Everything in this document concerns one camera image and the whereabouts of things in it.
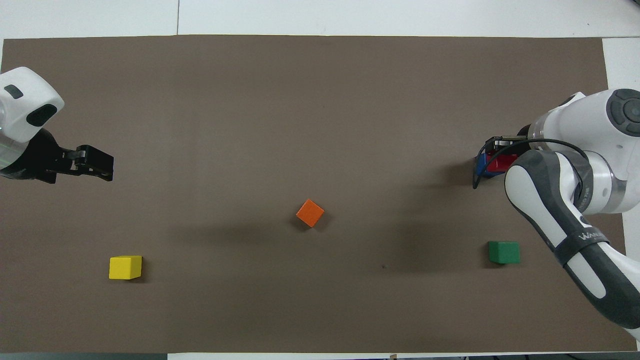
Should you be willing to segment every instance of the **strap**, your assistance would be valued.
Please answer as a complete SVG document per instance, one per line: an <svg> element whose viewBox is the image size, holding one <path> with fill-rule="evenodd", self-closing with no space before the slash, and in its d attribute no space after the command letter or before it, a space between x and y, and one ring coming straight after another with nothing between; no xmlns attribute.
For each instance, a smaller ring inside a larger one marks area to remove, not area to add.
<svg viewBox="0 0 640 360"><path fill-rule="evenodd" d="M596 227L585 227L567 235L554 249L554 255L560 265L564 267L567 261L571 260L584 247L600 242L608 243L609 240Z"/></svg>

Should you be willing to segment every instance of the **brown mat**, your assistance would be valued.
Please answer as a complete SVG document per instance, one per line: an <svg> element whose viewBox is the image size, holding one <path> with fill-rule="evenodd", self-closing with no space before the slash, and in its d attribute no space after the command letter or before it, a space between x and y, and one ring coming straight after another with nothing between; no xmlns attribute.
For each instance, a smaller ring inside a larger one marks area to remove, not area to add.
<svg viewBox="0 0 640 360"><path fill-rule="evenodd" d="M599 39L6 40L115 180L0 179L0 350L635 350L470 159L607 87ZM326 210L313 229L305 199ZM623 249L621 217L592 217ZM522 264L488 262L489 240ZM144 257L110 281L109 257Z"/></svg>

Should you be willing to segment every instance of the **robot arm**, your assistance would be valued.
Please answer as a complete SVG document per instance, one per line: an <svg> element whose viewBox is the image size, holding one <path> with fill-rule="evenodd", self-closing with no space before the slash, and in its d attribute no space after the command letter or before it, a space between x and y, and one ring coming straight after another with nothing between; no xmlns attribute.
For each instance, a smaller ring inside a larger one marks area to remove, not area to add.
<svg viewBox="0 0 640 360"><path fill-rule="evenodd" d="M615 251L582 216L640 202L640 92L574 94L527 137L541 142L509 167L509 201L599 312L640 340L640 263ZM586 158L544 139L572 143Z"/></svg>
<svg viewBox="0 0 640 360"><path fill-rule="evenodd" d="M42 128L64 105L51 85L25 67L0 74L0 175L51 184L56 174L113 179L112 156L89 145L59 147Z"/></svg>

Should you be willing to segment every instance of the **block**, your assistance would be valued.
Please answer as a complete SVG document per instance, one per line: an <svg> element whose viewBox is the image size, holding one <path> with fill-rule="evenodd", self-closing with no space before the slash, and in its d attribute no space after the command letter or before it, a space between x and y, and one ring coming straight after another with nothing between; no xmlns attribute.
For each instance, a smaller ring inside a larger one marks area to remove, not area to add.
<svg viewBox="0 0 640 360"><path fill-rule="evenodd" d="M520 244L513 241L489 241L489 260L498 264L519 264Z"/></svg>
<svg viewBox="0 0 640 360"><path fill-rule="evenodd" d="M304 221L305 224L309 225L309 227L313 227L323 213L324 210L321 207L311 201L311 199L307 199L300 210L298 210L296 216Z"/></svg>
<svg viewBox="0 0 640 360"><path fill-rule="evenodd" d="M142 256L123 255L109 259L109 279L131 280L142 275Z"/></svg>

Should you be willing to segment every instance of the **red component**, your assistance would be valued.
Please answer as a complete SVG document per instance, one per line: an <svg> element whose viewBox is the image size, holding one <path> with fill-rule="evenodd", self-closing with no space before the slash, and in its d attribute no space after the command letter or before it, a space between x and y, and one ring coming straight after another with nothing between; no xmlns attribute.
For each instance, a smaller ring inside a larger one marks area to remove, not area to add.
<svg viewBox="0 0 640 360"><path fill-rule="evenodd" d="M487 152L487 161L495 154L495 151ZM486 168L488 172L506 172L511 164L518 158L518 155L498 155L498 157Z"/></svg>

